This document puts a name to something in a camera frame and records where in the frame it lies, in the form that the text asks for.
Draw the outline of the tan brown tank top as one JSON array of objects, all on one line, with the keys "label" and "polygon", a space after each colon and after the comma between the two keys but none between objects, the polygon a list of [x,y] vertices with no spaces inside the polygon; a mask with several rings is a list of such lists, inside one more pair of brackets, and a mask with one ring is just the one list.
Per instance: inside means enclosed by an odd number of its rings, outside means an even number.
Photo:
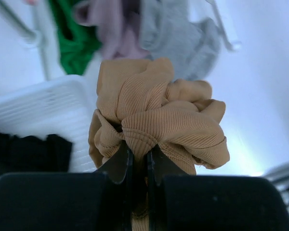
[{"label": "tan brown tank top", "polygon": [[212,98],[203,80],[174,79],[167,58],[101,62],[96,110],[89,129],[89,155],[101,168],[125,142],[134,156],[139,186],[132,229],[149,229],[145,155],[158,146],[189,175],[196,166],[216,169],[229,159],[220,127],[225,103]]}]

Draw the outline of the grey tank top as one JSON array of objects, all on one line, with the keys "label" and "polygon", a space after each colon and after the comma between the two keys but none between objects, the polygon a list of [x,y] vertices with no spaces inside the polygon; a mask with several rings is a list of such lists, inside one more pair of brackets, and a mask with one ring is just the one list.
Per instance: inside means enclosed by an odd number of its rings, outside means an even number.
[{"label": "grey tank top", "polygon": [[143,0],[140,16],[140,46],[154,60],[169,58],[175,79],[200,80],[209,74],[221,46],[211,18],[191,23],[186,0]]}]

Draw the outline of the mauve pink tank top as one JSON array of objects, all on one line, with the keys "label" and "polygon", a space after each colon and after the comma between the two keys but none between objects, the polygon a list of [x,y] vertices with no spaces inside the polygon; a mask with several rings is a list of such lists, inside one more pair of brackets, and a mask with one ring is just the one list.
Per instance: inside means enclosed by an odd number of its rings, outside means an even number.
[{"label": "mauve pink tank top", "polygon": [[83,0],[73,7],[75,21],[96,27],[103,59],[140,59],[149,55],[139,43],[138,0]]}]

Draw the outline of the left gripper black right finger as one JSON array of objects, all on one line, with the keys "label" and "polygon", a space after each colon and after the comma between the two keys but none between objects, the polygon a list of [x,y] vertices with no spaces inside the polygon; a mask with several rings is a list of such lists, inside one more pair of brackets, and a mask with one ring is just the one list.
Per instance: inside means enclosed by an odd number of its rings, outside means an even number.
[{"label": "left gripper black right finger", "polygon": [[147,153],[151,231],[289,231],[289,214],[264,178],[194,176],[159,147]]}]

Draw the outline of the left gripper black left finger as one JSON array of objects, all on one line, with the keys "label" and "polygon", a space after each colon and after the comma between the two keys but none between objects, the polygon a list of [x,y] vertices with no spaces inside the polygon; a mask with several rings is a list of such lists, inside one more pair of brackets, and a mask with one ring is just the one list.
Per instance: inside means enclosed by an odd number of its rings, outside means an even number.
[{"label": "left gripper black left finger", "polygon": [[129,231],[132,165],[123,142],[92,173],[4,174],[0,231]]}]

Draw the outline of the black tank top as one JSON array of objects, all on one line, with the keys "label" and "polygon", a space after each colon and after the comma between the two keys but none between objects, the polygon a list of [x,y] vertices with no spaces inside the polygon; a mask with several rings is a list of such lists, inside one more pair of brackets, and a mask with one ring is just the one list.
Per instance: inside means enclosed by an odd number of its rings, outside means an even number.
[{"label": "black tank top", "polygon": [[0,176],[9,172],[67,172],[73,143],[56,135],[41,140],[0,133]]}]

